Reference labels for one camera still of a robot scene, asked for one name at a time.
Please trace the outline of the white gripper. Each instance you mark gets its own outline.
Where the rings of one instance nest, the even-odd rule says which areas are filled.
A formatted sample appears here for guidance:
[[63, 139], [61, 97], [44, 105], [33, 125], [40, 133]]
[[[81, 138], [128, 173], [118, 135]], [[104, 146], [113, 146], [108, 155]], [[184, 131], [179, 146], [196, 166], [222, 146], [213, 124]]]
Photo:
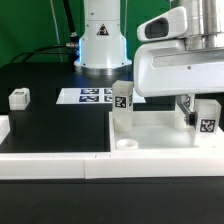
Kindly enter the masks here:
[[[175, 5], [140, 25], [134, 86], [144, 97], [224, 91], [224, 5]], [[193, 96], [177, 96], [195, 127]]]

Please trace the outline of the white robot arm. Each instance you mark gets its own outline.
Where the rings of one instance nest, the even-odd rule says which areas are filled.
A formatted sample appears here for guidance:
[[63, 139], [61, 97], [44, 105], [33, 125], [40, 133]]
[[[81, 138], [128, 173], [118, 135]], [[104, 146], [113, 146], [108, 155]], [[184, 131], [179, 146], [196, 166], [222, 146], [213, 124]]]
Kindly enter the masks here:
[[90, 74], [134, 66], [134, 86], [143, 97], [174, 96], [186, 122], [202, 132], [219, 124], [214, 101], [188, 95], [224, 92], [224, 0], [169, 0], [171, 9], [137, 28], [143, 43], [132, 61], [120, 33], [119, 6], [84, 0], [85, 32], [75, 66]]

